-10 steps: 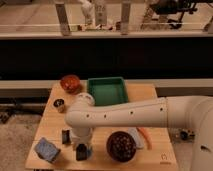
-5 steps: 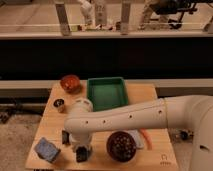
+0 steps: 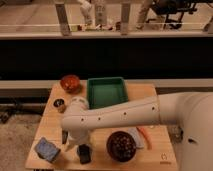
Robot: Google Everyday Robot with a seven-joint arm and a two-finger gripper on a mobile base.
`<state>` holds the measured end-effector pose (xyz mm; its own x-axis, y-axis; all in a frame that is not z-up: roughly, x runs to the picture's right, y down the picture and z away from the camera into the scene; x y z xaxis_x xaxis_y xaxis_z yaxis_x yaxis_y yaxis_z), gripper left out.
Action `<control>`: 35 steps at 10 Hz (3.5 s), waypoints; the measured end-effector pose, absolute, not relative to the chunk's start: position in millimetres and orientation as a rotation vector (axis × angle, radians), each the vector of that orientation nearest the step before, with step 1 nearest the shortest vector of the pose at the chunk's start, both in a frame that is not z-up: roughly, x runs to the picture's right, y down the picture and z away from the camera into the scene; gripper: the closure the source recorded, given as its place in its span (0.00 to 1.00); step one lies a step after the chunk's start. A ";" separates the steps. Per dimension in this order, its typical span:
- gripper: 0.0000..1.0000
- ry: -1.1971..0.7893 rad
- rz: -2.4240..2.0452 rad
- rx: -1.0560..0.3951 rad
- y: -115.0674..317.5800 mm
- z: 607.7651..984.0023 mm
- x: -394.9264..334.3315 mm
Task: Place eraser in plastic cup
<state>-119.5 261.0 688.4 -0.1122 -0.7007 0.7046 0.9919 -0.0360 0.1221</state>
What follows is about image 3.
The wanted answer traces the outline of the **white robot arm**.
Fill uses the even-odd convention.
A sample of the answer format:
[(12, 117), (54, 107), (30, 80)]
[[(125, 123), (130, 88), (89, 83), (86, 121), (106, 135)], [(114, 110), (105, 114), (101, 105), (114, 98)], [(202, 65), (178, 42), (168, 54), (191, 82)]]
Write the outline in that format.
[(140, 125), (180, 126), (180, 171), (213, 171), (213, 92), (154, 95), (98, 109), (76, 96), (61, 119), (73, 146), (88, 143), (95, 129)]

